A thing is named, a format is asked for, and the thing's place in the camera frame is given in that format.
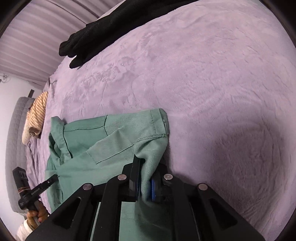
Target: pleated curtain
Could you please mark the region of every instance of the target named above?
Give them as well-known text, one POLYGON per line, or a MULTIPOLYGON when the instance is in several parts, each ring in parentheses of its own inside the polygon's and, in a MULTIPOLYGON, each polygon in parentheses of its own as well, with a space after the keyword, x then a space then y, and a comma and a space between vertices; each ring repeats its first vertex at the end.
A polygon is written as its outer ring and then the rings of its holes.
POLYGON ((63 60, 61 42, 119 0, 32 0, 0 38, 0 72, 42 89, 63 60))

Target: green fabric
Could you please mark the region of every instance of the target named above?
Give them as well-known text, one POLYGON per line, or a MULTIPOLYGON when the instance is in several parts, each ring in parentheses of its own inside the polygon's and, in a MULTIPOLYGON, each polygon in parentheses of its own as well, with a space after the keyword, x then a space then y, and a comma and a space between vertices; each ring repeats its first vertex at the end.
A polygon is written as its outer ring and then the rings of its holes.
POLYGON ((168 119, 162 109, 107 115, 64 124, 52 118, 46 177, 59 181, 47 190, 52 212, 84 183, 98 185, 121 174, 133 156, 145 159, 142 198, 123 203, 120 241, 171 240, 168 211, 148 201, 150 178, 168 144, 168 119))

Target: bed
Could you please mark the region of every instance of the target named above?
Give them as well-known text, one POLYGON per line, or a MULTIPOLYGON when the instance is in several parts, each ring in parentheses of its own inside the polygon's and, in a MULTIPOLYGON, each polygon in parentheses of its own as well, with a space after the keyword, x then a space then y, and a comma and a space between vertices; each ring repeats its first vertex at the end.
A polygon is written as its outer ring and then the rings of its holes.
POLYGON ((200 0, 132 30, 80 68, 66 57, 44 88, 41 139, 27 145, 30 185, 44 181, 51 117, 69 123, 163 108, 171 172, 209 184, 275 240, 296 207, 296 49, 288 32, 259 1, 200 0))

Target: metal bolt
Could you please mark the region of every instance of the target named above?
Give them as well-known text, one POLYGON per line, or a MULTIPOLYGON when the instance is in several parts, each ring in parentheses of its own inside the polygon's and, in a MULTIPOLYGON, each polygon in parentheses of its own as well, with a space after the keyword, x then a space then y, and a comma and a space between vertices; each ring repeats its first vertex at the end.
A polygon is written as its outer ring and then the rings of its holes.
POLYGON ((207 190, 207 184, 201 183, 198 185, 198 188, 202 191, 206 191, 207 190))
POLYGON ((86 184, 83 185, 82 188, 83 188, 84 190, 89 190, 89 189, 91 189, 91 186, 92 186, 92 185, 91 185, 90 183, 86 183, 86 184))
POLYGON ((123 180, 126 179, 126 175, 124 175, 124 174, 120 174, 120 175, 118 175, 117 178, 118 178, 118 180, 123 181, 123 180))
POLYGON ((166 180, 172 180, 173 179, 173 175, 172 174, 165 174, 163 177, 166 180))

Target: black cloth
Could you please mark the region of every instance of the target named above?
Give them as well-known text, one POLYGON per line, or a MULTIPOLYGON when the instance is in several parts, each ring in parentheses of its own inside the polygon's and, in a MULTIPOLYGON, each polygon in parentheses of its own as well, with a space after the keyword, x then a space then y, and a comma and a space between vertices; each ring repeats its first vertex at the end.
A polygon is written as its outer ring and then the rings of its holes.
POLYGON ((60 56, 82 66, 129 31, 197 0, 126 0, 109 15, 86 25, 61 43, 60 56))

